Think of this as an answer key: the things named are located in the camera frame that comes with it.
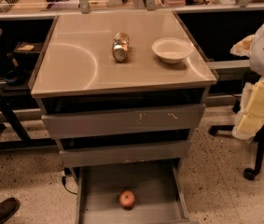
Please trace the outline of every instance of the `beige countertop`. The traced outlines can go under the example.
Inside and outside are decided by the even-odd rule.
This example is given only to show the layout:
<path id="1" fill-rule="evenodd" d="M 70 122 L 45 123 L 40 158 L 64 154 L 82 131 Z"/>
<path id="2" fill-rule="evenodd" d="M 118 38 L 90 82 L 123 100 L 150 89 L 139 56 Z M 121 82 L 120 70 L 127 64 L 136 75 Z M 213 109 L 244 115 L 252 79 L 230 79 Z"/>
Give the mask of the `beige countertop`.
<path id="1" fill-rule="evenodd" d="M 117 63 L 111 51 L 118 32 L 127 33 L 131 40 L 129 58 L 124 63 Z M 183 63 L 162 62 L 151 46 L 164 37 L 190 42 L 170 10 L 61 15 L 32 95 L 38 98 L 216 83 L 194 47 Z"/>

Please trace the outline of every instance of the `black shoe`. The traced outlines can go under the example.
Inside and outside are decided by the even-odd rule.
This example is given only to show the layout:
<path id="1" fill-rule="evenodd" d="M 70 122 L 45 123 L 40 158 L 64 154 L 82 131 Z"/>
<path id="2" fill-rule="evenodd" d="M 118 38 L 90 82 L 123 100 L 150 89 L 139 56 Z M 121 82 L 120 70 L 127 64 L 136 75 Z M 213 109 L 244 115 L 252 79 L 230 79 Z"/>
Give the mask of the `black shoe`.
<path id="1" fill-rule="evenodd" d="M 4 223 L 19 208 L 19 201 L 15 198 L 8 198 L 0 203 L 0 223 Z"/>

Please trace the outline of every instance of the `apple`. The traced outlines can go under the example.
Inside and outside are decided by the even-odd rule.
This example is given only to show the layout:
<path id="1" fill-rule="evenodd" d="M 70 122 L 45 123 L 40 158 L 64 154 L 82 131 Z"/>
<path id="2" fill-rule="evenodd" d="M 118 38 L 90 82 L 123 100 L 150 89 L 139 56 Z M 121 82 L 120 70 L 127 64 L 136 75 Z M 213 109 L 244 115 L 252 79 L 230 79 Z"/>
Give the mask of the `apple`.
<path id="1" fill-rule="evenodd" d="M 119 202 L 122 207 L 131 209 L 134 204 L 134 195 L 130 190 L 124 190 L 119 196 Z"/>

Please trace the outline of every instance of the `shoe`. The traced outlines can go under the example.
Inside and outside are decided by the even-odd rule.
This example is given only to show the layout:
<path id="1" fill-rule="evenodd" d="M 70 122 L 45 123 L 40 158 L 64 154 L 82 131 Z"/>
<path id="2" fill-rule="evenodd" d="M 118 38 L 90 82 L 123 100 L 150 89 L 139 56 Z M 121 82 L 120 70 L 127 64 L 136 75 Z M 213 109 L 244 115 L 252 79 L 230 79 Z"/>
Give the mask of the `shoe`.
<path id="1" fill-rule="evenodd" d="M 19 208 L 20 203 L 15 198 L 8 198 L 0 203 L 0 223 L 8 220 Z"/>

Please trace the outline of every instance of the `speckled floor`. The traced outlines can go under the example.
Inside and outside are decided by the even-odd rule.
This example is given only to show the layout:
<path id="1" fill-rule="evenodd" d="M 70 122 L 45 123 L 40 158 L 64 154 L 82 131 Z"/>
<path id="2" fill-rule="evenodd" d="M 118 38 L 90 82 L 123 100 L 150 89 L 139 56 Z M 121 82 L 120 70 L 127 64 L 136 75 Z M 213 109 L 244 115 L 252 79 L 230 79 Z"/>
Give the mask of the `speckled floor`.
<path id="1" fill-rule="evenodd" d="M 179 171 L 188 216 L 201 224 L 264 223 L 264 162 L 255 181 L 243 178 L 243 169 L 254 165 L 256 143 L 208 134 L 211 125 L 233 120 L 229 106 L 207 108 Z M 33 138 L 49 137 L 40 120 L 22 123 Z M 9 127 L 0 135 L 15 138 Z M 75 223 L 76 195 L 64 189 L 62 168 L 55 147 L 0 151 L 0 202 L 10 196 L 21 202 L 7 223 Z M 76 192 L 73 177 L 67 187 Z"/>

